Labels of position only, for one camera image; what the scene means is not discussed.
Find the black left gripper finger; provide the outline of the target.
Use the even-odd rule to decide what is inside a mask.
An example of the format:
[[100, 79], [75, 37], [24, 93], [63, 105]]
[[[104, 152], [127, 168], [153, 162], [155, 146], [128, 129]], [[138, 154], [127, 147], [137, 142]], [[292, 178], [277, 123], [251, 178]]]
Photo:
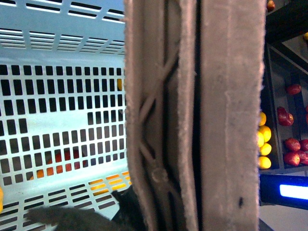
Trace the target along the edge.
[[38, 207], [29, 210], [27, 220], [55, 225], [56, 231], [145, 231], [143, 215], [133, 190], [113, 191], [119, 210], [112, 219], [92, 210], [72, 207]]

